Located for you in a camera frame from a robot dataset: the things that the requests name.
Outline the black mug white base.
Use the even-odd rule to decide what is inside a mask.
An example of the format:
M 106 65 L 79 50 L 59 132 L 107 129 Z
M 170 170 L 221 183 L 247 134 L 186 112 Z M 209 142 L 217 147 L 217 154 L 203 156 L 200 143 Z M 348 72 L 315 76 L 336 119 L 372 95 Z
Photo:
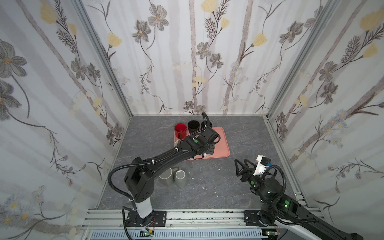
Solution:
M 199 121 L 192 120 L 188 122 L 187 126 L 189 133 L 192 134 L 200 129 L 201 124 L 199 123 Z

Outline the red mug black handle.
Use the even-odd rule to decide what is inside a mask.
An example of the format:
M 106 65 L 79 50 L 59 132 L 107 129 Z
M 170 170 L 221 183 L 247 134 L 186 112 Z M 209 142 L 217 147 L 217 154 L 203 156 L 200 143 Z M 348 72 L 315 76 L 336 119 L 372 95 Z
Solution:
M 174 126 L 175 138 L 177 140 L 184 139 L 187 136 L 187 126 L 184 123 L 178 123 Z

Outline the light grey mug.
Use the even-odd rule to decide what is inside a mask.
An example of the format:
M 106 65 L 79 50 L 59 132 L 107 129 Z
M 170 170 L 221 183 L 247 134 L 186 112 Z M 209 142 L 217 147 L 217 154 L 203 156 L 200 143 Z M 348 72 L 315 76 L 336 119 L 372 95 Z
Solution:
M 177 187 L 184 188 L 188 184 L 188 175 L 185 171 L 178 170 L 174 175 L 174 182 Z

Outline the white ribbed mug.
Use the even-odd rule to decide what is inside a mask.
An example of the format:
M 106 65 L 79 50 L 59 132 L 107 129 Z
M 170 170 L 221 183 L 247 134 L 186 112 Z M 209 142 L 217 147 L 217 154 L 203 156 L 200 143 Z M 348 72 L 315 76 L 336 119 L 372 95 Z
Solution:
M 181 141 L 181 139 L 176 140 L 174 143 L 174 146 L 177 147 L 180 141 Z

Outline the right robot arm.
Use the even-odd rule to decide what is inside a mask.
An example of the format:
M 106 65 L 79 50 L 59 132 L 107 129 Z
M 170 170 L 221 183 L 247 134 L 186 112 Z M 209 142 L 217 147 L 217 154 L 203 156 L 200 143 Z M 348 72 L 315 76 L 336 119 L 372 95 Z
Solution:
M 312 214 L 302 204 L 285 194 L 287 178 L 282 168 L 261 157 L 256 164 L 248 159 L 235 159 L 236 176 L 250 185 L 250 191 L 259 197 L 258 211 L 244 211 L 247 226 L 268 227 L 275 223 L 284 227 L 299 227 L 311 237 L 322 240 L 362 240 L 357 233 L 343 232 Z

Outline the dark grey mug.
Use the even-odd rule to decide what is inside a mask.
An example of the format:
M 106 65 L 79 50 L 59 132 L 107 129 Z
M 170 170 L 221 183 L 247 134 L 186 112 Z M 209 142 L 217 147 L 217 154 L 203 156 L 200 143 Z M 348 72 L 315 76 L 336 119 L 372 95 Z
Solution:
M 175 182 L 175 174 L 179 168 L 169 168 L 159 175 L 160 183 L 165 187 L 170 187 Z

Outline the pink plastic tray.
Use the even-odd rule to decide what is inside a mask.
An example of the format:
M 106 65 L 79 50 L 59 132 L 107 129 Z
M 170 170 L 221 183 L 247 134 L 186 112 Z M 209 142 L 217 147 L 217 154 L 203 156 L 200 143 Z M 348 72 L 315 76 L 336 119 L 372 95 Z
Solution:
M 187 130 L 187 136 L 182 139 L 177 147 L 174 147 L 172 150 L 172 153 L 177 156 L 178 160 L 184 161 L 184 160 L 200 160 L 200 159 L 215 159 L 215 158 L 225 158 L 230 155 L 230 150 L 228 146 L 228 141 L 226 139 L 224 129 L 222 127 L 213 127 L 213 129 L 220 135 L 221 140 L 216 144 L 215 151 L 213 155 L 207 155 L 204 156 L 198 154 L 198 136 L 201 134 L 201 132 L 205 129 L 202 128 L 192 134 L 189 133 Z

